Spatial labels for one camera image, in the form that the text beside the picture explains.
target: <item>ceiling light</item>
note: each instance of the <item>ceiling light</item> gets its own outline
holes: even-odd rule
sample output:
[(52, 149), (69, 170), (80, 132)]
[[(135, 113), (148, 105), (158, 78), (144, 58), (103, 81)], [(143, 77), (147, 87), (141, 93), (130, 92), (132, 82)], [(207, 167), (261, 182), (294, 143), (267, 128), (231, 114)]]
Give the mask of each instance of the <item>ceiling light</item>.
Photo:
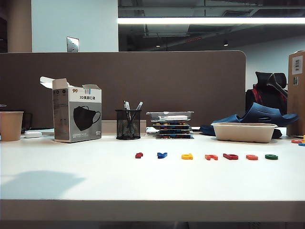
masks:
[(305, 24), (305, 18), (118, 18), (119, 24)]
[(156, 43), (156, 47), (160, 48), (160, 44), (161, 44), (161, 39), (159, 37), (159, 34), (157, 33), (157, 43)]

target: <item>white tray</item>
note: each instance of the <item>white tray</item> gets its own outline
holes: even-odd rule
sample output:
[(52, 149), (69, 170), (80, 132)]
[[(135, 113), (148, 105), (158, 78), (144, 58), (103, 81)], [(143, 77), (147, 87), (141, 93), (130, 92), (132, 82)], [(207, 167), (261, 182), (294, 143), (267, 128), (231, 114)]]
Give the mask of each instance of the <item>white tray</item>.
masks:
[(218, 140), (258, 143), (270, 142), (277, 127), (265, 123), (212, 123), (212, 126)]

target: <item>white wall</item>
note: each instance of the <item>white wall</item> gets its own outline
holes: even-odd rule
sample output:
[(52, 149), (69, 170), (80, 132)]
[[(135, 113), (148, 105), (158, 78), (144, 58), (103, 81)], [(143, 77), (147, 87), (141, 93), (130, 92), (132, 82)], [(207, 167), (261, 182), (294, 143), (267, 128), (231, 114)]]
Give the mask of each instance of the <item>white wall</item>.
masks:
[(255, 72), (285, 73), (288, 79), (288, 57), (305, 50), (305, 36), (233, 47), (246, 55), (246, 90), (257, 83)]
[(31, 0), (32, 51), (66, 52), (66, 37), (80, 52), (118, 51), (117, 0)]

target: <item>office chair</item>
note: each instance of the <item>office chair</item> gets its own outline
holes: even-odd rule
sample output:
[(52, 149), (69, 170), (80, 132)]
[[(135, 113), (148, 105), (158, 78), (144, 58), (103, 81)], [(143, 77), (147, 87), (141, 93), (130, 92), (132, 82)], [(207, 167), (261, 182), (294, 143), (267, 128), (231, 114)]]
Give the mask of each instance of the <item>office chair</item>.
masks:
[(253, 89), (249, 89), (245, 96), (245, 110), (247, 111), (252, 104), (258, 103), (263, 106), (278, 108), (280, 112), (287, 114), (287, 79), (284, 73), (260, 73), (255, 72), (257, 84)]

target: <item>light switch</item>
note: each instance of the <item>light switch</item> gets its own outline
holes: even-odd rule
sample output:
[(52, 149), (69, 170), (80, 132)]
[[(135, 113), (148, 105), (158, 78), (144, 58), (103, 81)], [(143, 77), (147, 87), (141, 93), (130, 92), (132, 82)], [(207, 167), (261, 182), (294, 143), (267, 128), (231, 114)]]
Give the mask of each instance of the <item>light switch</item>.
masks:
[(80, 41), (78, 38), (67, 37), (67, 52), (78, 52)]

